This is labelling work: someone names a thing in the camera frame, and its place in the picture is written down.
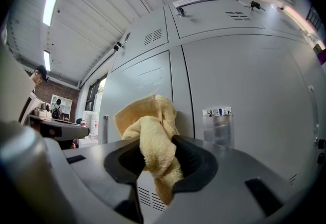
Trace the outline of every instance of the yellow towel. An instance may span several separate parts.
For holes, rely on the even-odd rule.
[[[171,142],[172,137],[179,134],[176,116],[173,103],[160,95],[139,99],[114,116],[122,139],[140,137],[146,169],[154,178],[157,195],[166,205],[172,200],[173,185],[183,179],[175,157],[176,146]]]

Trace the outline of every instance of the ventilation grille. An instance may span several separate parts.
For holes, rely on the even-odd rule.
[[[149,44],[149,43],[152,42],[152,37],[153,37],[153,33],[148,34],[148,35],[145,37],[144,46],[146,46],[147,44]]]
[[[234,20],[251,20],[246,14],[242,12],[226,12]]]
[[[290,185],[293,185],[293,184],[295,183],[296,176],[297,176],[297,174],[295,174],[294,176],[292,176],[292,177],[289,179],[289,183],[290,183]]]
[[[141,204],[145,204],[151,208],[159,211],[165,211],[166,205],[160,200],[160,198],[149,191],[138,187],[139,201]]]
[[[147,44],[160,39],[162,37],[162,29],[156,30],[154,32],[152,32],[151,34],[148,34],[145,37],[145,41],[144,41],[144,46],[146,46]]]
[[[285,20],[285,19],[281,19],[281,18],[280,18],[280,20],[283,21],[283,23],[284,23],[284,24],[285,24],[285,25],[286,25],[290,30],[294,30],[294,31],[296,30],[295,27],[292,26],[292,24],[291,24],[289,21],[287,21],[287,20]]]

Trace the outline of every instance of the sticker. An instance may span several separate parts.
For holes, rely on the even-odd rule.
[[[203,117],[216,117],[216,116],[231,116],[231,107],[216,108],[210,110],[203,110]]]
[[[173,2],[173,5],[176,8],[178,8],[178,7],[186,6],[186,5],[193,4],[193,3],[206,2],[206,1],[215,1],[215,0],[179,0],[179,1]]]

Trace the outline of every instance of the ceiling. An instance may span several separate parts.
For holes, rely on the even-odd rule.
[[[45,1],[15,2],[7,43],[30,68],[44,64],[49,51],[50,76],[76,87],[134,20],[176,0],[58,0],[51,27],[42,22]]]

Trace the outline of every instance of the cap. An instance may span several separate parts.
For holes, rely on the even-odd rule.
[[[42,78],[45,82],[49,81],[49,77],[47,75],[46,69],[44,66],[38,66],[37,68],[35,68],[35,70],[39,71],[40,74],[42,75]]]

